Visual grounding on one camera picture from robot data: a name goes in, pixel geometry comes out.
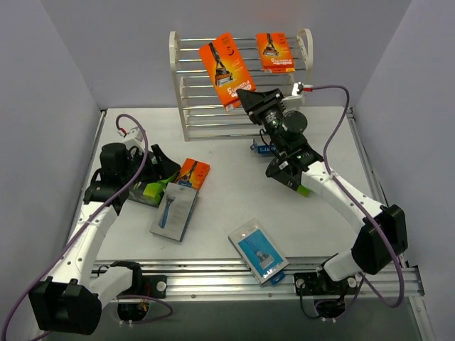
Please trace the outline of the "orange Gillette Fusion5 razor box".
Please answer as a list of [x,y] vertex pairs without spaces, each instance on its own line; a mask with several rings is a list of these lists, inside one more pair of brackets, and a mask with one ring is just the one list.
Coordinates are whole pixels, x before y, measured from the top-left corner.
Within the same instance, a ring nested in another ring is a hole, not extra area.
[[265,73],[289,73],[296,70],[285,33],[258,33],[256,41]]

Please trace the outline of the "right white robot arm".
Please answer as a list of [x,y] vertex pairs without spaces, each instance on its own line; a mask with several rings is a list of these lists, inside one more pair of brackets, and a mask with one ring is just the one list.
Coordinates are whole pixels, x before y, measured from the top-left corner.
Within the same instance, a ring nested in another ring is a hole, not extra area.
[[237,91],[250,121],[262,126],[276,149],[266,176],[287,187],[304,187],[317,194],[357,234],[349,250],[325,260],[317,269],[320,291],[332,293],[351,276],[375,275],[394,264],[402,293],[404,277],[398,257],[408,247],[405,214],[397,205],[386,206],[359,191],[330,167],[326,152],[318,153],[310,146],[304,135],[307,118],[292,109],[290,102],[313,90],[312,86],[297,84],[289,97],[278,89]]

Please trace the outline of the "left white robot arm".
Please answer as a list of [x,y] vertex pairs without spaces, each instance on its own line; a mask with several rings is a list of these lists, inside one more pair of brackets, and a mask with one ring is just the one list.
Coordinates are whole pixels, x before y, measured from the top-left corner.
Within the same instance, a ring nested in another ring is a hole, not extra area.
[[164,303],[166,278],[146,278],[135,261],[114,261],[92,279],[102,243],[118,218],[129,191],[140,180],[161,180],[166,166],[176,173],[158,145],[110,143],[102,147],[100,167],[82,199],[72,236],[56,263],[28,292],[38,327],[46,332],[91,335],[103,309],[114,299],[121,321],[146,323],[152,303]]

